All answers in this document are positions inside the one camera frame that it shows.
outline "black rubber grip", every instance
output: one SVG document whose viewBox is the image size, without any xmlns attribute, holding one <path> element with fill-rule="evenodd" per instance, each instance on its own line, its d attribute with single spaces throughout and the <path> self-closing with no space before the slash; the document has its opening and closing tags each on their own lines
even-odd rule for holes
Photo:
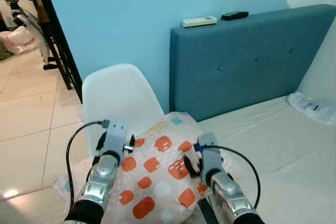
<svg viewBox="0 0 336 224">
<path fill-rule="evenodd" d="M 87 224 L 100 224 L 104 211 L 101 206 L 90 200 L 74 203 L 65 220 L 76 220 Z"/>
<path fill-rule="evenodd" d="M 234 224 L 265 224 L 258 215 L 245 214 L 235 220 Z"/>
</svg>

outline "bed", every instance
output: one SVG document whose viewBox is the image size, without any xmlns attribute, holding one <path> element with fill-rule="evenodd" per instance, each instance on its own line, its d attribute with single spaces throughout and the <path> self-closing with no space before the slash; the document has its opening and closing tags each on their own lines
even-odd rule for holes
<svg viewBox="0 0 336 224">
<path fill-rule="evenodd" d="M 308 6 L 171 32 L 171 110 L 188 112 L 220 144 L 250 158 L 266 223 L 336 223 L 336 130 L 286 102 L 335 13 L 334 6 Z M 233 158 L 254 203 L 253 173 Z M 210 222 L 197 209 L 186 223 Z"/>
</svg>

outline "white remote control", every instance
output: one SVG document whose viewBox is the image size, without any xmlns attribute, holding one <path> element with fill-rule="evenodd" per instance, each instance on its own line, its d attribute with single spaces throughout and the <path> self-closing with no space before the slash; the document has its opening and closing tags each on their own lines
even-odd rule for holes
<svg viewBox="0 0 336 224">
<path fill-rule="evenodd" d="M 202 18 L 190 18 L 182 21 L 183 27 L 192 27 L 192 26 L 204 26 L 217 23 L 217 18 L 213 16 L 202 17 Z"/>
</svg>

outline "plastic bag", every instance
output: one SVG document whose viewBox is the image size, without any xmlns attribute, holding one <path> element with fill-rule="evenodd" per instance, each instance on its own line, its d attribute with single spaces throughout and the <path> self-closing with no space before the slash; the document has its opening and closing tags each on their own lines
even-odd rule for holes
<svg viewBox="0 0 336 224">
<path fill-rule="evenodd" d="M 186 220 L 197 201 L 211 192 L 199 179 L 190 177 L 183 160 L 183 155 L 198 158 L 193 144 L 200 134 L 202 130 L 188 114 L 177 112 L 139 134 L 134 152 L 125 153 L 118 168 L 102 223 L 177 224 Z M 227 172 L 230 168 L 237 170 L 229 156 L 224 159 Z M 92 158 L 88 158 L 71 169 L 75 197 L 91 165 Z M 61 175 L 53 187 L 64 200 L 69 199 L 67 174 Z"/>
<path fill-rule="evenodd" d="M 38 47 L 37 38 L 24 26 L 19 26 L 14 31 L 2 31 L 0 40 L 7 50 L 15 55 Z"/>
<path fill-rule="evenodd" d="M 309 118 L 336 127 L 336 105 L 318 102 L 306 97 L 300 92 L 295 92 L 287 97 L 287 102 L 297 111 Z"/>
</svg>

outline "orange polka dot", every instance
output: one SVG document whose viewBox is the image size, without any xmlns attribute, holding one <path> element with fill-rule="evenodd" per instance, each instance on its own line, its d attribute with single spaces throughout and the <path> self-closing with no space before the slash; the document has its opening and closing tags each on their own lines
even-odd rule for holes
<svg viewBox="0 0 336 224">
<path fill-rule="evenodd" d="M 137 140 L 135 140 L 134 147 L 140 147 L 141 145 L 143 145 L 144 142 L 145 142 L 145 139 L 138 138 Z"/>
<path fill-rule="evenodd" d="M 171 164 L 168 167 L 168 172 L 170 175 L 172 175 L 174 178 L 181 180 L 184 177 L 186 177 L 189 174 L 188 169 L 184 165 L 184 159 L 181 158 L 177 161 L 175 161 L 173 164 Z"/>
<path fill-rule="evenodd" d="M 133 214 L 137 219 L 143 219 L 155 207 L 155 202 L 151 197 L 145 197 L 134 208 Z"/>
<path fill-rule="evenodd" d="M 134 157 L 126 157 L 124 159 L 124 162 L 122 162 L 121 167 L 124 170 L 124 172 L 129 172 L 130 170 L 133 170 L 136 168 L 137 162 L 135 161 Z"/>
<path fill-rule="evenodd" d="M 188 208 L 192 203 L 194 203 L 195 199 L 196 196 L 193 191 L 191 189 L 187 189 L 179 196 L 178 201 L 182 206 Z"/>
<path fill-rule="evenodd" d="M 187 152 L 187 151 L 190 151 L 191 148 L 192 148 L 191 143 L 188 142 L 188 141 L 185 141 L 183 144 L 181 144 L 181 145 L 179 146 L 179 149 L 178 149 L 178 150 L 179 150 L 179 151 L 182 151 L 182 152 Z"/>
<path fill-rule="evenodd" d="M 203 196 L 204 192 L 208 190 L 207 186 L 203 184 L 203 182 L 199 182 L 197 186 L 199 194 Z"/>
<path fill-rule="evenodd" d="M 119 201 L 124 206 L 134 199 L 134 194 L 131 191 L 123 191 L 120 197 Z"/>
<path fill-rule="evenodd" d="M 156 157 L 150 158 L 149 160 L 147 160 L 143 166 L 146 168 L 146 170 L 149 173 L 152 173 L 154 171 L 156 171 L 159 167 L 160 167 L 160 163 L 159 161 L 156 159 Z"/>
<path fill-rule="evenodd" d="M 152 181 L 149 177 L 143 177 L 141 180 L 138 182 L 138 186 L 141 189 L 146 189 L 147 187 L 150 187 L 152 184 Z"/>
<path fill-rule="evenodd" d="M 155 141 L 155 147 L 158 152 L 165 152 L 170 147 L 172 147 L 173 143 L 167 136 L 161 136 L 159 139 Z"/>
</svg>

